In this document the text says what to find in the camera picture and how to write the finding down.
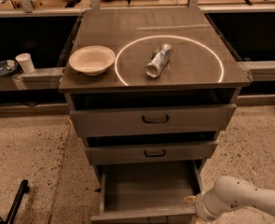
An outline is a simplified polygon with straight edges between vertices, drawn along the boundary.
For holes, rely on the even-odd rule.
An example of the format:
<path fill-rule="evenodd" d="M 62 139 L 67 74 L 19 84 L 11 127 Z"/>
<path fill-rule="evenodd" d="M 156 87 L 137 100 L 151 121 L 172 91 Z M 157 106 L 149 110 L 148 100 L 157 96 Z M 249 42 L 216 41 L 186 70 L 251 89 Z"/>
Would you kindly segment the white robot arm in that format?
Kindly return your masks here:
<path fill-rule="evenodd" d="M 218 177 L 212 189 L 196 196 L 187 196 L 184 201 L 193 205 L 196 218 L 204 221 L 215 221 L 224 213 L 234 212 L 245 206 L 275 217 L 275 190 L 261 189 L 229 175 Z"/>

